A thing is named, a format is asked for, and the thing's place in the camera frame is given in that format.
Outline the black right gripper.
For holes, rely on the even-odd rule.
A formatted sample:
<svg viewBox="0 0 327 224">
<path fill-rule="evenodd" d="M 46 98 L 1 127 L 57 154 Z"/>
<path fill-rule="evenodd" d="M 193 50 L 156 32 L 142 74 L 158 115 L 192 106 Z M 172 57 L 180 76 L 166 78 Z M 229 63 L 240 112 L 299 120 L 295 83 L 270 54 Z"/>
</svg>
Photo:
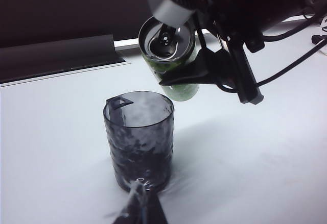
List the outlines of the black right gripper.
<svg viewBox="0 0 327 224">
<path fill-rule="evenodd" d="M 243 44 L 250 37 L 259 48 L 264 47 L 262 33 L 250 26 L 236 23 L 241 14 L 228 0 L 170 0 L 173 3 L 163 22 L 170 27 L 181 26 L 187 18 L 195 27 L 201 50 L 194 61 L 178 66 L 162 75 L 160 85 L 214 84 L 222 91 L 237 93 L 241 103 L 254 105 L 263 100 L 252 73 Z"/>
</svg>

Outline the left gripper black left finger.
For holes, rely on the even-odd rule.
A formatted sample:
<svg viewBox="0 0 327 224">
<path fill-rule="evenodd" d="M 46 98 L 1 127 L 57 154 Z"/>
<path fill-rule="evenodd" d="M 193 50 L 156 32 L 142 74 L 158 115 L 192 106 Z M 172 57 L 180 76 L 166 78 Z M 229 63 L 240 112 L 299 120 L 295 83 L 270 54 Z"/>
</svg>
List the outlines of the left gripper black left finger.
<svg viewBox="0 0 327 224">
<path fill-rule="evenodd" d="M 122 96 L 107 99 L 105 105 L 105 118 L 117 126 L 124 126 L 126 118 L 123 108 L 133 103 L 133 101 Z"/>
</svg>

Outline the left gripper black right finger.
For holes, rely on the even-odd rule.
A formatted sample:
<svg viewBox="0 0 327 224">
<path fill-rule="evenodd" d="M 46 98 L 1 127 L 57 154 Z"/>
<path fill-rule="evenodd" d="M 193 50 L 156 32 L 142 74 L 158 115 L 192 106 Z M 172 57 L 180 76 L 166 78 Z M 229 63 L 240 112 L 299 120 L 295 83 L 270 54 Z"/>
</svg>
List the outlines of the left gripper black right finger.
<svg viewBox="0 0 327 224">
<path fill-rule="evenodd" d="M 147 190 L 141 181 L 132 181 L 128 200 L 112 223 L 168 223 L 155 190 Z"/>
</svg>

